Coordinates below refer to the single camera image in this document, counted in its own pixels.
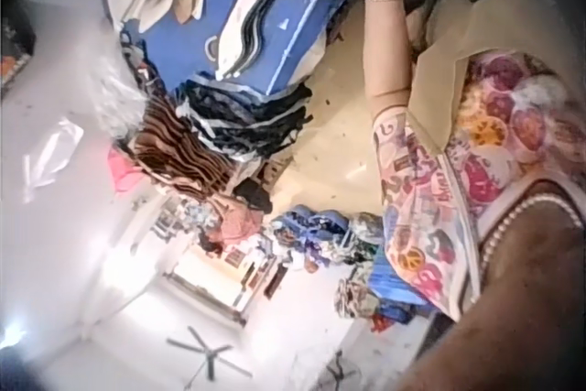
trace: person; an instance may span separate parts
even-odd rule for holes
[[[364,2],[385,254],[457,321],[394,389],[578,389],[586,95],[563,24],[438,0],[413,68],[403,0]]]

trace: striped fabric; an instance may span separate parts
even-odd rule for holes
[[[133,149],[148,175],[197,201],[222,191],[235,169],[201,144],[165,96],[152,96]]]

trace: woman's arm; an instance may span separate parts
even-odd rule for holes
[[[403,0],[365,0],[364,88],[373,116],[407,105],[411,50]]]

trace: pearl necklace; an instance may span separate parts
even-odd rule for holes
[[[582,222],[580,216],[572,208],[572,206],[565,201],[562,197],[558,194],[553,193],[543,193],[543,194],[536,194],[534,196],[530,196],[526,198],[524,201],[519,203],[514,210],[509,212],[509,214],[499,223],[496,231],[494,231],[493,235],[491,236],[490,240],[486,244],[483,249],[483,260],[480,266],[480,279],[484,279],[484,275],[486,273],[486,269],[488,264],[491,261],[491,257],[493,256],[494,249],[501,243],[503,236],[505,235],[506,230],[508,227],[513,223],[513,221],[524,211],[531,208],[532,206],[542,203],[542,202],[549,202],[558,205],[562,210],[568,214],[571,220],[574,223],[574,226],[578,229],[584,229],[584,223]]]

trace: floral dress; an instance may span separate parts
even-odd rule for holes
[[[586,114],[572,98],[537,60],[490,51],[471,59],[437,157],[416,139],[405,107],[375,119],[386,256],[453,319],[468,282],[472,298],[480,295],[479,244],[533,183],[558,183],[586,217]]]

